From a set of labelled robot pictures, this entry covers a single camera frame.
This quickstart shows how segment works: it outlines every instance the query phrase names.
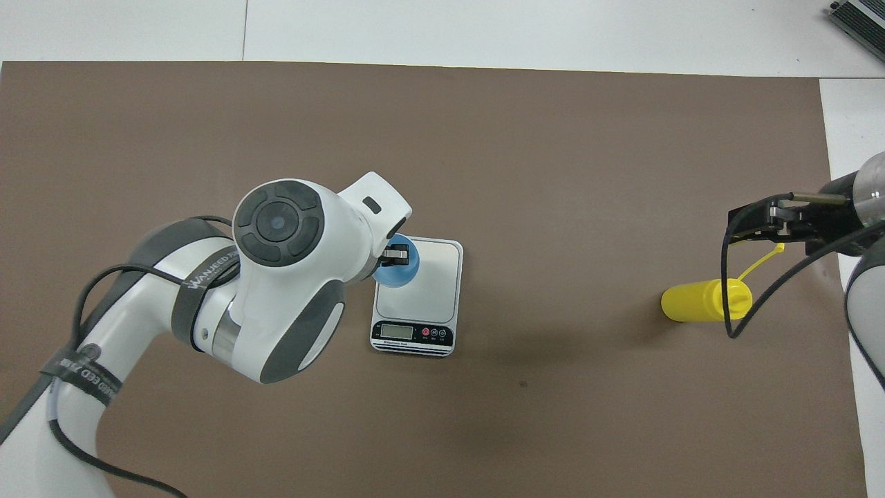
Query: white tile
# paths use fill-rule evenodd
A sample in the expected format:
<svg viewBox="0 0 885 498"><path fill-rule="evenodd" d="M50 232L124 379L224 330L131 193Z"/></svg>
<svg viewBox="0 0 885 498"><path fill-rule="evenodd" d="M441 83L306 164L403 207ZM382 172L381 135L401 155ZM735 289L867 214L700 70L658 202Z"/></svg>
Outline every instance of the white tile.
<svg viewBox="0 0 885 498"><path fill-rule="evenodd" d="M833 178L885 151L885 80L821 80L820 100ZM843 286L857 258L839 256ZM885 498L885 392L851 341L851 369L864 447L866 491Z"/></svg>
<svg viewBox="0 0 885 498"><path fill-rule="evenodd" d="M246 60L881 77L827 0L251 0Z"/></svg>
<svg viewBox="0 0 885 498"><path fill-rule="evenodd" d="M0 0L0 60L240 60L246 0Z"/></svg>

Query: yellow squeeze bottle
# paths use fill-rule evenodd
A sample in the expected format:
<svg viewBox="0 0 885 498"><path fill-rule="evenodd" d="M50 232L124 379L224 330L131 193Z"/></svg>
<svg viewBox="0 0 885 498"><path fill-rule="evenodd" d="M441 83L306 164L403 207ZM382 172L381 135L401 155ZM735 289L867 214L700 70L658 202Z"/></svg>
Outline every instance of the yellow squeeze bottle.
<svg viewBox="0 0 885 498"><path fill-rule="evenodd" d="M783 253L783 243L773 251L759 258L737 278L729 278L728 311L733 319L747 315L753 305L753 294L743 279L759 265L775 254ZM668 318L676 322L721 322L725 319L722 311L722 282L716 278L674 285L661 296L661 309Z"/></svg>

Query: brown table surface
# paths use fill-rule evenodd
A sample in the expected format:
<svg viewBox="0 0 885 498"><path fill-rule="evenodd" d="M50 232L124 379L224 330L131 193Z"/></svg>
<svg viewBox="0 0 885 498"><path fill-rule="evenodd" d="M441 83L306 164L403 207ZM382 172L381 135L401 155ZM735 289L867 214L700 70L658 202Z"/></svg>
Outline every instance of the brown table surface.
<svg viewBox="0 0 885 498"><path fill-rule="evenodd" d="M0 168L3 417L92 275L263 181L374 170L414 208L403 233L463 244L445 359L369 346L370 282L275 385L157 339L99 453L194 496L865 495L834 256L738 340L658 306L718 275L728 209L828 180L816 80L6 62ZM735 275L771 246L736 246Z"/></svg>

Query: digital scale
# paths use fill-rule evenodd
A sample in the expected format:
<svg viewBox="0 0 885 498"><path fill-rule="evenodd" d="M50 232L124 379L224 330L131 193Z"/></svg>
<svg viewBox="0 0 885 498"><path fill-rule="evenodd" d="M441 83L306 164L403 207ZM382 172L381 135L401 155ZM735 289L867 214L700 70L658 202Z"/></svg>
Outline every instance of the digital scale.
<svg viewBox="0 0 885 498"><path fill-rule="evenodd" d="M408 237L419 267L408 284L375 283L372 347L387 353L448 356L455 349L464 248L454 240Z"/></svg>

